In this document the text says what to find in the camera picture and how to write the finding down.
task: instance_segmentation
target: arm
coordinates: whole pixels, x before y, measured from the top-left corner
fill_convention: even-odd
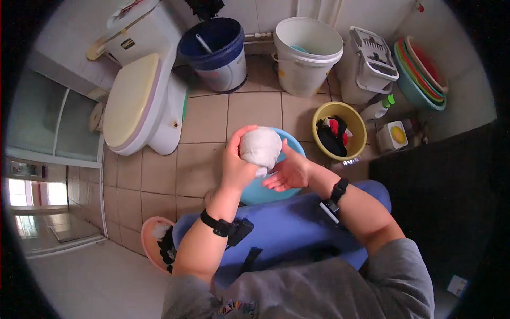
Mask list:
[[[223,153],[221,186],[207,205],[212,218],[232,222],[244,188],[255,178],[257,166],[239,158],[241,136],[257,128],[247,126],[237,130]],[[227,238],[213,233],[213,229],[199,218],[184,236],[175,257],[172,276],[192,275],[207,283],[218,270]]]
[[[331,197],[334,185],[340,181],[338,175],[292,150],[286,140],[282,151],[287,159],[275,166],[271,173],[278,173],[267,178],[263,185],[276,191],[310,186],[322,199]],[[347,187],[338,206],[340,220],[363,244],[369,255],[375,254],[387,242],[405,238],[386,208],[374,197],[353,185]]]

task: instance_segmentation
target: black wrist strap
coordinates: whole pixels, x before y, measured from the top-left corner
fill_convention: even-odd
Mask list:
[[[235,227],[232,223],[227,222],[224,219],[215,220],[207,214],[207,211],[204,209],[200,214],[200,219],[204,224],[211,227],[213,229],[213,233],[220,237],[230,236],[233,231],[235,231]]]
[[[331,200],[336,204],[340,200],[343,194],[347,191],[349,180],[347,178],[341,178],[340,181],[333,186],[333,193],[331,194]]]

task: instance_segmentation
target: toilet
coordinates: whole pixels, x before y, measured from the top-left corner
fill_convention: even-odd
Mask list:
[[[108,31],[87,52],[119,63],[105,107],[103,135],[130,155],[149,145],[161,155],[179,143],[186,85],[171,73],[182,36],[160,0],[135,1],[115,12]]]

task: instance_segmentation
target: white towel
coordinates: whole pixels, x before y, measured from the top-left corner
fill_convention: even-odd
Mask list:
[[[255,178],[264,177],[273,169],[282,150],[282,140],[273,129],[259,126],[241,137],[239,156],[257,165]]]

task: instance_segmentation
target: toilet seat lid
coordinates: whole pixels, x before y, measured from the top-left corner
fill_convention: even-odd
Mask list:
[[[159,79],[159,55],[150,54],[120,69],[105,108],[103,135],[111,148],[125,143],[145,120]]]

